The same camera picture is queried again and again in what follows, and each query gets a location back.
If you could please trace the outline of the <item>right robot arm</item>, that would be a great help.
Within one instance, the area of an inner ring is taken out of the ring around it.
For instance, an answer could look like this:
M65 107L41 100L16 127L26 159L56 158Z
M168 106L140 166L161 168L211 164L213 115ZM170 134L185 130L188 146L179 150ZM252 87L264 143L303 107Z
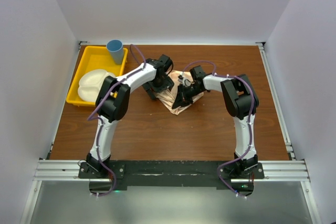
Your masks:
M192 80L179 75L180 84L172 105L173 109L183 108L193 103L193 98L202 92L218 91L223 94L227 112L235 125L236 148L234 159L219 166L219 171L231 169L231 175L246 178L258 165L254 144L254 120L259 100L245 74L240 76L220 76L206 74L201 66L190 70Z

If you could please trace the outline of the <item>peach cloth napkin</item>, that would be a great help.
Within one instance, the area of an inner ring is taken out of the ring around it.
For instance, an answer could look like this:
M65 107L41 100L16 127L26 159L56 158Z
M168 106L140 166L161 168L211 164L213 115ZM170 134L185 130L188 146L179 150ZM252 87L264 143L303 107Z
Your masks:
M166 89L160 93L155 93L155 97L159 99L163 105L174 115L179 115L183 111L185 111L187 108L189 108L193 103L198 101L204 96L204 92L201 92L200 94L197 94L192 97L192 103L188 103L187 101L184 100L177 100L178 98L178 86L181 84L178 80L179 76L183 76L185 79L188 81L192 82L192 76L190 72L181 72L177 70L173 70L170 74L169 77L172 79L174 82L173 88Z

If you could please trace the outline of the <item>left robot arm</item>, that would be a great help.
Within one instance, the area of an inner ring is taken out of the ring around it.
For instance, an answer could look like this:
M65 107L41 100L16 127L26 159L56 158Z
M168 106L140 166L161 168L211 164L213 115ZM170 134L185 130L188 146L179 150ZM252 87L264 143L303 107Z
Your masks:
M106 77L103 80L96 108L88 120L98 120L93 146L86 160L80 163L79 177L111 178L109 161L112 140L119 121L125 116L131 93L142 87L154 100L156 94L171 90L174 82L168 76L173 69L173 61L166 55L159 59L147 59L136 69L117 78Z

